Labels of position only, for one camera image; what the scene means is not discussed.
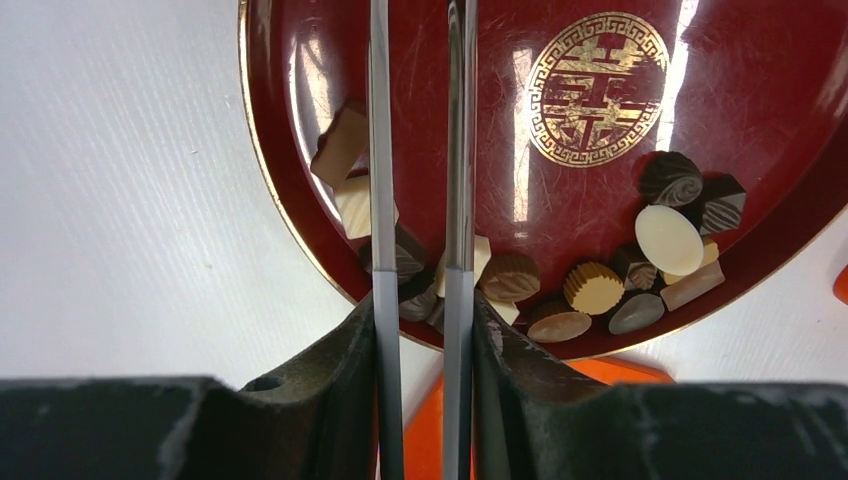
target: white chocolate disc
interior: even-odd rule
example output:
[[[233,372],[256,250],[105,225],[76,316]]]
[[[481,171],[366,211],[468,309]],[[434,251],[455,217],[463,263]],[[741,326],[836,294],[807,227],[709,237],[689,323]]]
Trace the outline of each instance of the white chocolate disc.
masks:
[[[673,208],[649,205],[639,212],[636,241],[648,261],[672,275],[689,275],[704,259],[698,231]]]

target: dark chocolate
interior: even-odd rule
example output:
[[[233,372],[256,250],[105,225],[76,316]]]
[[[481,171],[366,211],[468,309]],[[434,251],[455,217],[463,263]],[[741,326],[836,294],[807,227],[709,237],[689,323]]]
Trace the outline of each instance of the dark chocolate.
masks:
[[[733,175],[722,175],[707,180],[701,196],[681,212],[701,235],[726,232],[739,228],[747,196]]]
[[[639,181],[648,203],[681,207],[701,194],[704,178],[698,167],[679,152],[661,152],[651,159]]]
[[[436,306],[435,275],[423,271],[398,287],[398,314],[410,322],[425,320]]]
[[[424,270],[424,262],[427,260],[427,252],[400,225],[395,226],[395,261],[397,262],[398,284],[402,285],[409,281],[415,274]],[[371,266],[371,242],[366,243],[359,249],[359,262],[362,268],[370,275]]]
[[[609,331],[613,335],[635,332],[652,325],[665,314],[662,299],[652,293],[631,292],[624,295],[612,310],[607,312]]]
[[[645,258],[636,243],[620,247],[615,252],[611,267],[624,280],[625,290],[650,290],[657,279],[657,267]]]

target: lacquered tray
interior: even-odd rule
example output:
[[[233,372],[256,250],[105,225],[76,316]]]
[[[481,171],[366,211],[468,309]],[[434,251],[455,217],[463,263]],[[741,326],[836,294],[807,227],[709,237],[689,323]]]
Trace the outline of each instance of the lacquered tray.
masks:
[[[358,300],[370,288],[363,240],[345,238],[309,162],[335,112],[365,100],[368,2],[242,0],[240,13],[245,106],[271,194],[316,268]],[[445,243],[445,4],[390,2],[390,43],[399,223],[434,266]],[[633,240],[644,205],[635,177],[650,152],[683,152],[748,192],[740,228],[714,237],[725,283],[643,330],[614,336],[595,322],[545,346],[559,358],[619,351],[703,318],[848,203],[842,2],[490,0],[479,7],[478,45],[476,231],[493,252],[539,264],[542,291],[522,312],[560,292],[578,260],[608,260]],[[548,123],[574,109],[581,121]],[[367,165],[363,156],[355,170]],[[429,325],[401,329],[441,347]]]

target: white surface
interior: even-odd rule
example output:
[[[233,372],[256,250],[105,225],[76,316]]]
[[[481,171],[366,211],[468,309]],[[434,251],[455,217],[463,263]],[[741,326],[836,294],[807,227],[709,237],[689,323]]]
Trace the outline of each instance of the white surface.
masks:
[[[3,2],[0,376],[241,386],[350,311],[265,190],[236,4]],[[848,307],[830,294],[847,238],[843,213],[753,293],[629,355],[679,380],[848,382]],[[438,355],[402,349],[410,405]]]

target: chocolate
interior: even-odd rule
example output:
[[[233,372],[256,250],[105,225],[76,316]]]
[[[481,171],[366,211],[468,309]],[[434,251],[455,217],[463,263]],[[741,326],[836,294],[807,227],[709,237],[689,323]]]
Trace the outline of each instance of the chocolate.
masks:
[[[333,201],[344,227],[345,236],[349,239],[362,238],[371,235],[371,177],[348,178],[335,191]],[[398,211],[395,209],[395,224]]]
[[[648,261],[674,275],[689,275],[704,258],[698,232],[677,210],[648,205],[636,217],[636,241]]]
[[[718,244],[715,243],[715,240],[710,237],[701,237],[701,241],[704,242],[704,259],[701,260],[701,265],[698,268],[704,268],[718,260]],[[662,279],[666,285],[674,285],[680,280],[686,278],[685,276],[680,277],[666,272],[660,272],[660,274],[662,275]]]
[[[514,303],[500,302],[498,300],[492,300],[491,298],[487,298],[486,301],[489,302],[489,305],[492,306],[492,310],[494,310],[498,316],[501,317],[501,320],[507,323],[507,325],[515,323],[520,312]]]
[[[660,297],[652,293],[633,292],[626,294],[618,305],[607,313],[607,328],[613,335],[635,332],[653,324],[663,314],[665,305]]]
[[[366,243],[359,249],[359,263],[370,275],[371,265],[371,242]],[[418,243],[412,235],[400,225],[395,226],[395,262],[398,273],[398,284],[404,284],[415,274],[424,269],[427,260],[427,251]]]
[[[669,285],[660,291],[669,312],[673,312],[687,303],[724,282],[724,274],[718,262],[710,263],[692,275]]]
[[[486,298],[501,302],[520,302],[539,291],[539,267],[524,255],[492,257],[477,286]]]
[[[739,228],[747,193],[733,175],[707,180],[696,201],[682,209],[701,235]]]
[[[533,310],[527,338],[536,343],[557,343],[571,340],[589,330],[592,318],[575,312],[562,300],[544,303]]]
[[[621,300],[624,282],[609,267],[588,262],[569,272],[563,292],[568,303],[578,312],[600,315]]]
[[[678,152],[661,152],[651,159],[639,181],[648,203],[681,207],[701,194],[704,178],[692,160]]]
[[[657,267],[645,258],[636,243],[619,248],[610,266],[624,280],[625,290],[650,290],[657,279]]]
[[[482,235],[474,235],[474,284],[480,280],[483,275],[483,270],[486,269],[486,264],[492,258],[492,247],[489,244],[489,239]],[[444,253],[439,266],[436,267],[436,295],[445,298],[445,275],[447,273],[446,258]]]
[[[435,328],[442,335],[445,334],[445,301],[442,298],[436,299],[436,306],[430,315],[424,319],[424,322]]]
[[[436,306],[433,272],[423,271],[398,287],[398,315],[410,322],[427,319]]]
[[[364,112],[364,105],[353,102],[345,105],[336,114],[324,134],[324,145],[309,165],[312,173],[333,190],[342,186],[356,160],[368,147],[368,118]]]

